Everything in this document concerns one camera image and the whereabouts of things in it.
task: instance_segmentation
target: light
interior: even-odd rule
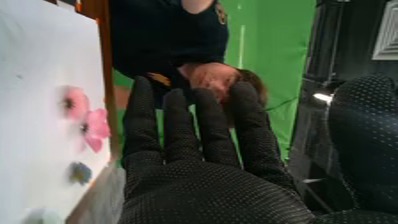
[[[314,94],[314,98],[316,98],[318,100],[325,101],[327,104],[332,103],[332,95],[325,95],[323,93],[316,93],[316,94]]]

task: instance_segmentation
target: finger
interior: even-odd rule
[[[195,90],[195,113],[202,141],[202,154],[207,162],[239,167],[227,119],[211,92]]]
[[[238,83],[229,94],[245,171],[280,187],[293,189],[293,180],[280,161],[277,139],[270,130],[268,115],[259,105],[252,85]]]
[[[177,160],[202,160],[193,117],[181,89],[172,90],[165,95],[163,113],[165,161],[170,163]]]
[[[124,126],[124,162],[147,165],[161,164],[158,126],[154,116],[154,98],[151,83],[144,77],[136,77],[133,93],[128,99],[128,108],[122,118]]]

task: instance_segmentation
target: textured black fabric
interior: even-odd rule
[[[195,90],[197,123],[179,90],[165,96],[165,147],[160,150],[151,84],[136,78],[124,117],[124,208],[119,223],[396,223],[390,214],[346,211],[312,216],[295,192],[252,86],[231,88],[243,168],[222,109]]]
[[[398,100],[394,82],[346,82],[328,111],[332,142],[359,209],[398,214]]]

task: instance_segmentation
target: black glove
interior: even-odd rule
[[[243,168],[222,109],[206,90],[195,90],[202,145],[183,92],[174,90],[165,96],[161,149],[151,84],[136,78],[124,116],[126,201],[119,223],[362,223],[383,218],[346,212],[314,219],[279,159],[252,86],[238,83],[229,94]]]

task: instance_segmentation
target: pink object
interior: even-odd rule
[[[83,119],[83,138],[85,142],[97,153],[103,148],[103,139],[110,137],[110,128],[106,123],[106,110],[90,111]]]
[[[88,112],[88,98],[83,90],[76,87],[67,87],[64,95],[65,117],[80,120]]]

